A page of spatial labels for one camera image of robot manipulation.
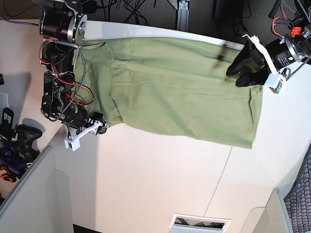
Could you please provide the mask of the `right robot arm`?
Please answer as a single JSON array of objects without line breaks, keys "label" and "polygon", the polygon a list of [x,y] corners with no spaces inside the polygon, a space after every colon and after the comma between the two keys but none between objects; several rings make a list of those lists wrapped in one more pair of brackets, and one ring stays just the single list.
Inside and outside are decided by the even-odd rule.
[{"label": "right robot arm", "polygon": [[41,113],[51,122],[61,121],[69,131],[76,129],[81,135],[91,127],[95,134],[103,134],[107,123],[101,113],[90,115],[86,101],[81,96],[85,91],[94,97],[89,87],[84,85],[86,62],[81,52],[85,38],[87,15],[79,0],[37,0],[43,8],[39,32],[43,43],[39,49],[39,59],[45,65],[44,93]]}]

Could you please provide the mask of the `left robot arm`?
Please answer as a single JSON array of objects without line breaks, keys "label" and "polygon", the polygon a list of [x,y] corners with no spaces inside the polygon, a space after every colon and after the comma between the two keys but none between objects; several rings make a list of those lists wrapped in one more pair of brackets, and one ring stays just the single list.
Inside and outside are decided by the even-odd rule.
[{"label": "left robot arm", "polygon": [[228,77],[237,77],[237,87],[265,85],[279,94],[298,72],[291,71],[289,65],[300,63],[303,67],[311,62],[311,2],[296,0],[294,4],[293,19],[286,16],[282,0],[270,11],[273,42],[264,45],[258,36],[244,34],[247,41],[226,71]]}]

